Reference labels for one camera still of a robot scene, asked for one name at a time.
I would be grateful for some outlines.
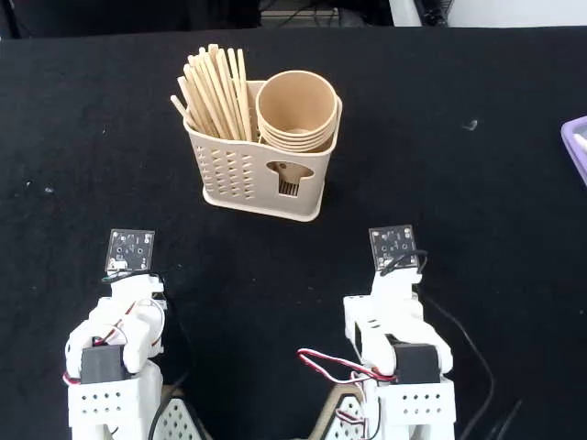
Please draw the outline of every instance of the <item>black wire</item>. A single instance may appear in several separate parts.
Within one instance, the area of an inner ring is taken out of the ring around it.
[[[507,430],[509,429],[510,425],[512,424],[512,421],[514,420],[515,416],[517,415],[517,412],[520,409],[520,406],[522,406],[522,399],[520,399],[519,401],[517,401],[515,403],[514,408],[512,408],[512,411],[510,411],[510,413],[505,418],[505,422],[504,422],[504,424],[502,424],[502,429],[499,430],[499,434],[497,435],[497,437],[495,437],[495,440],[503,440],[505,433],[507,433]]]
[[[182,376],[180,378],[178,378],[172,384],[172,387],[167,391],[167,393],[165,394],[165,397],[161,399],[161,403],[159,404],[159,408],[157,408],[157,411],[155,412],[155,415],[153,416],[153,420],[150,423],[148,440],[153,440],[153,437],[155,435],[155,429],[157,428],[157,422],[159,421],[159,419],[161,418],[161,415],[163,414],[163,412],[167,408],[167,405],[169,405],[169,402],[172,401],[173,393],[175,392],[175,390],[180,388],[182,383],[185,382],[185,380],[187,379],[187,377],[189,375],[190,375],[190,371],[189,370],[185,371],[182,374]]]
[[[401,255],[398,258],[394,258],[391,263],[389,263],[387,266],[385,266],[383,268],[380,275],[382,277],[384,277],[385,275],[389,275],[390,273],[392,273],[394,270],[397,269],[397,266],[400,263],[404,262],[407,259],[410,259],[414,255],[424,257],[424,262],[418,268],[418,271],[417,271],[417,273],[422,273],[422,270],[424,270],[424,267],[428,263],[428,253],[425,250],[416,249],[416,250],[410,250],[409,252],[404,253],[403,255]]]
[[[281,28],[281,27],[287,25],[290,21],[292,21],[294,18],[296,18],[297,15],[300,12],[305,11],[308,7],[312,7],[314,5],[314,3],[317,3],[317,1],[316,0],[313,0],[310,3],[308,3],[307,5],[302,6],[299,9],[297,9],[293,14],[291,14],[290,16],[288,16],[282,23],[280,23],[279,25],[277,25],[277,28]]]
[[[169,306],[168,310],[173,315],[173,318],[175,319],[175,323],[177,324],[177,326],[180,327],[180,331],[182,332],[183,339],[185,340],[185,344],[187,345],[188,352],[190,353],[190,364],[192,365],[192,369],[193,369],[193,368],[195,368],[195,354],[192,349],[192,347],[193,347],[192,338],[190,337],[190,334],[187,332],[187,330],[185,330],[185,327],[183,326],[183,322],[180,319],[179,313],[177,311],[177,307],[175,306],[175,302],[172,301],[172,298],[169,295],[166,295],[164,292],[160,292],[159,294],[167,302],[167,305]]]
[[[334,18],[335,13],[337,12],[337,10],[333,7],[332,8],[332,14],[330,14],[330,18],[328,19],[328,27],[331,28],[332,27],[332,19]]]
[[[314,23],[316,24],[317,28],[321,28],[320,21],[318,20],[318,6],[319,3],[316,2],[316,4],[314,5]]]
[[[379,418],[377,419],[377,429],[375,429],[375,433],[369,437],[367,440],[373,440],[379,433],[379,430],[382,428],[382,398],[377,398],[377,403],[379,404]]]
[[[273,7],[273,5],[275,5],[277,3],[277,0],[271,0],[265,7],[263,7],[262,9],[259,10],[259,12],[265,12],[268,9],[270,9],[271,7]]]
[[[138,275],[146,275],[152,274],[150,270],[134,270],[134,271],[126,271],[126,270],[119,270],[112,275],[106,275],[102,278],[103,284],[113,284],[117,281],[124,280],[126,278],[137,277]]]
[[[493,394],[495,393],[495,376],[493,375],[492,369],[489,367],[489,364],[487,363],[487,360],[485,360],[485,357],[483,356],[481,350],[479,348],[477,348],[477,346],[475,345],[475,343],[473,342],[473,340],[471,339],[471,337],[467,333],[467,330],[465,330],[465,327],[463,326],[463,324],[461,324],[460,321],[455,316],[453,316],[451,313],[449,313],[444,308],[442,308],[434,300],[430,299],[427,296],[422,296],[422,299],[425,300],[426,302],[432,304],[445,318],[448,318],[450,321],[452,321],[452,323],[455,326],[457,326],[459,328],[460,332],[465,337],[465,339],[469,343],[469,346],[471,347],[471,349],[473,350],[473,352],[475,353],[475,355],[479,359],[480,363],[482,364],[483,369],[487,373],[487,378],[489,379],[489,391],[487,392],[487,396],[485,397],[483,404],[479,407],[477,412],[471,417],[471,419],[469,420],[469,422],[465,426],[465,429],[462,431],[462,433],[459,436],[459,440],[466,440],[466,438],[469,437],[469,434],[471,433],[471,431],[473,430],[473,428],[475,427],[477,422],[479,422],[479,420],[485,414],[485,411],[487,411],[487,408],[489,407],[490,403],[493,400]]]

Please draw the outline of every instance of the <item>perforated panel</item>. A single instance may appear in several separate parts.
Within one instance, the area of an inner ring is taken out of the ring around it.
[[[345,396],[340,401],[338,408],[353,417],[362,418],[360,403],[354,396]],[[338,419],[335,413],[332,415],[330,425],[326,429],[324,440],[361,440],[363,436],[362,424],[351,424]]]
[[[205,190],[215,196],[251,200],[255,197],[254,158],[219,148],[195,148]]]
[[[393,385],[380,389],[385,416],[393,424],[454,423],[457,419],[453,383]]]
[[[205,440],[182,399],[172,399],[158,422],[156,440]]]
[[[125,417],[140,417],[138,379],[69,388],[70,420],[80,424],[111,424]]]

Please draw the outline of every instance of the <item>stack of paper cups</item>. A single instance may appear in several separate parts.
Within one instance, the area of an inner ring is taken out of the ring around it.
[[[330,83],[310,71],[284,71],[271,77],[255,101],[259,132],[269,145],[284,151],[320,150],[337,126],[338,97]],[[280,167],[280,175],[299,183],[307,169]]]

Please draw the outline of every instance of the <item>purple container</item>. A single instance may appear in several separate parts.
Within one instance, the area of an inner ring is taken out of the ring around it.
[[[575,138],[575,135],[579,135],[587,139],[587,116],[567,122],[562,126],[560,133],[572,161],[575,162],[579,174],[587,185],[587,151]]]

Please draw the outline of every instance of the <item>circuit board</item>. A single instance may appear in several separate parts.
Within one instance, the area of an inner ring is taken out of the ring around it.
[[[106,271],[149,270],[155,231],[112,229]]]

